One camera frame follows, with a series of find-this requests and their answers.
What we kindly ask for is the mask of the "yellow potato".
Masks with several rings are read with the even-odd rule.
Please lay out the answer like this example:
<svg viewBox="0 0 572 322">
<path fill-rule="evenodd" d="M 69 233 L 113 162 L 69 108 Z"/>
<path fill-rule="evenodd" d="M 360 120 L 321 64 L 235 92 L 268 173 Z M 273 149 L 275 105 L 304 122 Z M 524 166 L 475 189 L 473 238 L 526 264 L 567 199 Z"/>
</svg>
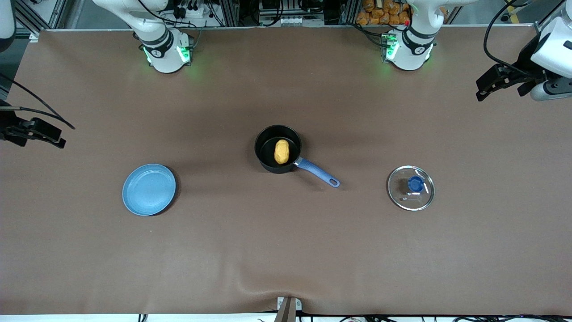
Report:
<svg viewBox="0 0 572 322">
<path fill-rule="evenodd" d="M 278 165 L 283 165 L 288 163 L 290 159 L 290 144 L 285 139 L 280 139 L 274 145 L 274 153 L 273 153 L 274 161 L 278 163 Z"/>
</svg>

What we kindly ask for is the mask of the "white power strip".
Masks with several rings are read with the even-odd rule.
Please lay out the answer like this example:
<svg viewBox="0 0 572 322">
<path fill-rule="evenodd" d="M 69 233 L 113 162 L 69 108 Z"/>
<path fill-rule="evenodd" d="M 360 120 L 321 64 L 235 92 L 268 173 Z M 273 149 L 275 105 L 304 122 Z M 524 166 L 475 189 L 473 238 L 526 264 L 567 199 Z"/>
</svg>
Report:
<svg viewBox="0 0 572 322">
<path fill-rule="evenodd" d="M 283 16 L 279 20 L 281 27 L 305 26 L 313 21 L 313 16 Z"/>
</svg>

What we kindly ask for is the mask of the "brown table mat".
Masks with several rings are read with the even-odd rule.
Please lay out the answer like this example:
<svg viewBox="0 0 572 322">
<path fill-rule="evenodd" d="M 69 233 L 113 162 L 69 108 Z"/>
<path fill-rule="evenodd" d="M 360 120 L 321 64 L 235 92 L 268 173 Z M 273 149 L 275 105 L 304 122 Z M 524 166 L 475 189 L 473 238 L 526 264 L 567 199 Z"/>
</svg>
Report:
<svg viewBox="0 0 572 322">
<path fill-rule="evenodd" d="M 349 27 L 206 30 L 190 67 L 149 67 L 129 31 L 45 31 L 16 80 L 71 122 L 64 149 L 0 143 L 0 314 L 572 316 L 572 99 L 476 100 L 482 27 L 447 27 L 415 72 Z M 264 128 L 337 178 L 266 171 Z M 177 179 L 126 209 L 138 167 Z M 410 212 L 403 165 L 433 178 Z"/>
</svg>

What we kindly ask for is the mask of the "aluminium frame profile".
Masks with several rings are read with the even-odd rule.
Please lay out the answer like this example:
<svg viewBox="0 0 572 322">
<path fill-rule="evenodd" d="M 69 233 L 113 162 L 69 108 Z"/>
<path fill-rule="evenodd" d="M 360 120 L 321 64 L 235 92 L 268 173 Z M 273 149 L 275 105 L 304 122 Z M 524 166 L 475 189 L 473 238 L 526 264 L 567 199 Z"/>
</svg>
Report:
<svg viewBox="0 0 572 322">
<path fill-rule="evenodd" d="M 572 31 L 572 0 L 562 0 L 545 18 L 534 25 L 537 34 L 540 34 L 552 21 L 557 18 L 563 20 L 564 25 Z"/>
<path fill-rule="evenodd" d="M 0 0 L 0 47 L 41 31 L 75 29 L 87 0 Z"/>
</svg>

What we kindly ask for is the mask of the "pile of orange items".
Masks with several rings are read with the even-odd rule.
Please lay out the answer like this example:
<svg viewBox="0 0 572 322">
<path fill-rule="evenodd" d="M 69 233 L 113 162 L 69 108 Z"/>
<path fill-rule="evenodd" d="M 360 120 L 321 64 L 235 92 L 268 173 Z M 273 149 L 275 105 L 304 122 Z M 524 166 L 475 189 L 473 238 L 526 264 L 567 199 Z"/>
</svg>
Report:
<svg viewBox="0 0 572 322">
<path fill-rule="evenodd" d="M 360 0 L 355 24 L 409 25 L 413 9 L 404 0 Z"/>
</svg>

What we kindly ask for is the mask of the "light blue plate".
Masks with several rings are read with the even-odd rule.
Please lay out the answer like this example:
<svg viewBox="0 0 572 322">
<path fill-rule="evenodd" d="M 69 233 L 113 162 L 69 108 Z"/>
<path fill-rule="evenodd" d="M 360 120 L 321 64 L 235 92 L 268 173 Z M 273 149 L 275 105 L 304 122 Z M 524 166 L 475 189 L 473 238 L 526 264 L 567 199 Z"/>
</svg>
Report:
<svg viewBox="0 0 572 322">
<path fill-rule="evenodd" d="M 142 165 L 125 180 L 121 191 L 124 206 L 137 216 L 155 216 L 166 210 L 177 194 L 177 179 L 160 164 Z"/>
</svg>

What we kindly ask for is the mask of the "glass lid with blue knob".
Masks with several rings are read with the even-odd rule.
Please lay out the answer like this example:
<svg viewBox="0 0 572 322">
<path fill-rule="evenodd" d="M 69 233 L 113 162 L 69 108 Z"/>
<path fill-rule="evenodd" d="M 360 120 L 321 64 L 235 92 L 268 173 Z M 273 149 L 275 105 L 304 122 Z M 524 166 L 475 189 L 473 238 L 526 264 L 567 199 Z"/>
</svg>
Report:
<svg viewBox="0 0 572 322">
<path fill-rule="evenodd" d="M 435 197 L 435 185 L 433 178 L 423 169 L 403 165 L 388 176 L 387 194 L 399 208 L 417 212 L 431 205 Z"/>
</svg>

